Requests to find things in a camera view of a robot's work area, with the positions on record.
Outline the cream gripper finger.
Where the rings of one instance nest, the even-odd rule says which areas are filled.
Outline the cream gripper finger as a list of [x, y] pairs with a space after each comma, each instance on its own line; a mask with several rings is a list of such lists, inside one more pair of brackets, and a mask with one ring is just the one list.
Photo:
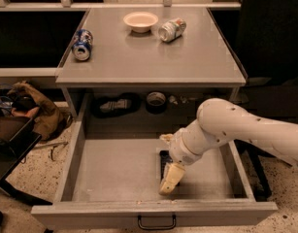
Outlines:
[[169, 144], [173, 140], [173, 138], [174, 138], [173, 134], [161, 134], [159, 136], [159, 139], [166, 144]]
[[185, 168], [180, 163], [167, 163], [165, 165], [163, 178], [159, 187], [159, 194], [170, 194], [181, 181], [184, 173]]

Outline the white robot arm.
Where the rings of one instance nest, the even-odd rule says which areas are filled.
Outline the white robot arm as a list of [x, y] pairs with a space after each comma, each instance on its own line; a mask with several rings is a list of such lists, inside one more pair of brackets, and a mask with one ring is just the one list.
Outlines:
[[255, 116], [229, 101], [212, 98], [197, 109], [196, 119], [160, 139], [169, 146], [172, 161], [165, 166], [159, 187], [170, 194], [181, 181], [185, 167], [205, 151], [241, 140], [298, 167], [298, 124]]

